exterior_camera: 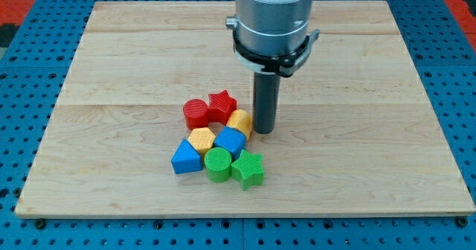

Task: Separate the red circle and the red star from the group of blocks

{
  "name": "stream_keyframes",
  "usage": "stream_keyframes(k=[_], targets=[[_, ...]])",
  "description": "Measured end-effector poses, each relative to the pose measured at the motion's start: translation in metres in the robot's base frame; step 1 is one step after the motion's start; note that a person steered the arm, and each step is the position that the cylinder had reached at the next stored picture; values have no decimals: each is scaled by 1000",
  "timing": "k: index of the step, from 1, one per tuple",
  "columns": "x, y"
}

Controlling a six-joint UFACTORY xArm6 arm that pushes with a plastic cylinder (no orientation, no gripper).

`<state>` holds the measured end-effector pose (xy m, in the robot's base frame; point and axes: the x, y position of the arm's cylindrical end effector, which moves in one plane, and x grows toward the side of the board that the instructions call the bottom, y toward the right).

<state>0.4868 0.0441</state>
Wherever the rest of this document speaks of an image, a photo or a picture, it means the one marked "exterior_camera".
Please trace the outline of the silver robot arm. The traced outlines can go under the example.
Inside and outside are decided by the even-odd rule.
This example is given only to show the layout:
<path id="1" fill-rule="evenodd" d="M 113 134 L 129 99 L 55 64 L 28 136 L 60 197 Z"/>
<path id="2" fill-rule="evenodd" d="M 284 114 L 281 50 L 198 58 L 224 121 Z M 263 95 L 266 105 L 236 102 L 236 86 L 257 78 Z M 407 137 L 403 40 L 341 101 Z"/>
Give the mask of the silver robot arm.
<path id="1" fill-rule="evenodd" d="M 307 35 L 313 0 L 235 0 L 236 38 L 247 50 L 282 56 L 297 50 Z"/>

